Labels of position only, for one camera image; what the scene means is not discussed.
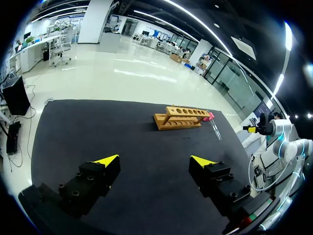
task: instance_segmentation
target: white desk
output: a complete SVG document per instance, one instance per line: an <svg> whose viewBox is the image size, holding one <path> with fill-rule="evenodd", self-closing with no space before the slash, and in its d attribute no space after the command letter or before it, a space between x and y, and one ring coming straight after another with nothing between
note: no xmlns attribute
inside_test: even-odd
<svg viewBox="0 0 313 235"><path fill-rule="evenodd" d="M45 38L42 41L36 42L19 52L15 53L9 58L10 67L11 64L15 66L16 71L21 68L22 73L30 71L39 61L43 58L42 49L46 43L49 43L49 52L51 49L51 43L53 40L63 37L63 35L56 35L53 37Z"/></svg>

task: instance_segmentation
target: person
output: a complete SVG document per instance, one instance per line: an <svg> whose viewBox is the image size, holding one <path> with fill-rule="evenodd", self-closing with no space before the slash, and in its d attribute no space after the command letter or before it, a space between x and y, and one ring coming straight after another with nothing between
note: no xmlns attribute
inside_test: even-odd
<svg viewBox="0 0 313 235"><path fill-rule="evenodd" d="M273 119L280 118L279 116L276 117L275 114L269 114L268 115L268 122L270 122ZM260 121L257 123L257 126L265 126L266 123L266 115L264 113L261 113L260 115ZM267 137L261 135L260 133L251 133L248 138L246 138L243 142L242 145L244 148L247 148L250 144L255 142L256 140L260 139L261 145L260 147L253 153L253 159L256 157L260 157L261 154L266 150L267 146Z"/></svg>
<svg viewBox="0 0 313 235"><path fill-rule="evenodd" d="M280 113L278 113L278 112L273 113L273 115L274 115L274 119L275 119L275 120L277 120L277 119L283 119L283 115L280 114Z"/></svg>

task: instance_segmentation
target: office chair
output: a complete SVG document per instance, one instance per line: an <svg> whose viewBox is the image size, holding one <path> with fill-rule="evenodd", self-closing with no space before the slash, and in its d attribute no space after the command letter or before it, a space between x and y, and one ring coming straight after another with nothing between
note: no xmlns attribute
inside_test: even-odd
<svg viewBox="0 0 313 235"><path fill-rule="evenodd" d="M60 62L65 62L66 64L68 64L68 60L72 59L70 57L64 57L63 53L71 50L74 33L75 31L73 29L66 30L63 38L64 41L56 42L54 44L55 48L51 51L51 53L55 55L60 55L60 57L57 57L53 60L52 64L54 64L54 67L57 67L57 64Z"/></svg>

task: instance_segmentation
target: ceiling light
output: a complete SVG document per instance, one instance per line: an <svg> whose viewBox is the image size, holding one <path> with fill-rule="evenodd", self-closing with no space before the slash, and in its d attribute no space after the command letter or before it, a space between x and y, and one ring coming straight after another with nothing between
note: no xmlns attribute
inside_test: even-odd
<svg viewBox="0 0 313 235"><path fill-rule="evenodd" d="M275 90L274 90L274 92L273 92L273 96L277 94L277 92L278 92L278 90L279 90L279 87L280 87L280 85L282 84L283 80L284 80L284 76L281 74L281 75L279 76L278 81L277 81Z"/></svg>
<svg viewBox="0 0 313 235"><path fill-rule="evenodd" d="M190 13L189 11L187 11L185 8L179 6L178 4L170 1L170 0L163 0L175 7L177 7L178 9L182 10L183 12L185 12L186 14L188 14L189 16L191 16L192 18L194 18L197 22L199 22L204 28L206 28L206 30L208 30L219 42L220 44L224 47L224 49L228 52L229 55L232 56L230 50L226 47L226 45L222 42L222 40L205 24L203 23L201 20L199 20L195 15L193 15L192 13Z"/></svg>
<svg viewBox="0 0 313 235"><path fill-rule="evenodd" d="M40 20L40 19L42 19L42 18L44 18L46 16L52 15L52 14L60 12L60 11L66 11L66 10L75 9L75 8L81 8L81 7L88 7L88 5L87 6L74 6L74 7L69 7L69 8L64 8L64 9L58 10L58 11L54 11L54 12L51 12L51 13L46 14L44 16L40 16L39 18L33 20L32 23L34 23L34 22L36 22L36 21L38 21L38 20Z"/></svg>
<svg viewBox="0 0 313 235"><path fill-rule="evenodd" d="M285 22L285 28L286 28L286 48L287 50L291 50L292 47L292 31L290 26Z"/></svg>
<svg viewBox="0 0 313 235"><path fill-rule="evenodd" d="M191 36L189 33L185 32L184 30L182 30L182 29L180 29L180 28L178 28L178 27L176 27L176 26L173 25L173 24L168 23L167 21L164 21L164 20L162 20L162 19L160 19L160 18L158 18L158 17L149 15L149 14L144 13L144 12L141 12L141 11L136 11L136 10L134 10L134 12L139 13L139 14L142 14L142 15L145 15L145 16L152 17L152 18L157 19L157 20L159 20L159 21L162 21L162 22L168 24L169 26L171 26L171 27L173 27L173 28L175 28L175 29L177 29L177 30L183 32L184 34L186 34L188 37L192 38L192 39L195 40L196 42L199 42L196 38L194 38L193 36Z"/></svg>
<svg viewBox="0 0 313 235"><path fill-rule="evenodd" d="M250 56L252 59L256 60L252 46L241 41L240 38L239 38L239 40L237 38L234 38L234 37L230 37L230 38L234 41L234 43L236 44L236 46L238 47L239 50L243 51L248 56Z"/></svg>
<svg viewBox="0 0 313 235"><path fill-rule="evenodd" d="M73 14L78 14L78 13L85 13L86 11L73 11L73 12L69 12L69 13L64 13L58 16L54 16L54 17L50 17L49 19L54 19L54 18L58 18L60 16L66 16L66 15L73 15Z"/></svg>

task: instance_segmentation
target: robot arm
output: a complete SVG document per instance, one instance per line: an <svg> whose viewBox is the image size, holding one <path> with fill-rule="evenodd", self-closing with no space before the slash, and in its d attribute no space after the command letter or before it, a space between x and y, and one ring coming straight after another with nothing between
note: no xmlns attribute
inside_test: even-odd
<svg viewBox="0 0 313 235"><path fill-rule="evenodd" d="M294 157L298 157L303 154L312 154L313 149L312 140L300 139L296 141L289 141L291 128L292 124L289 119L273 119L261 127L245 126L244 130L251 133L258 132L265 136L277 137L273 153L280 159L289 163L292 159L294 159Z"/></svg>

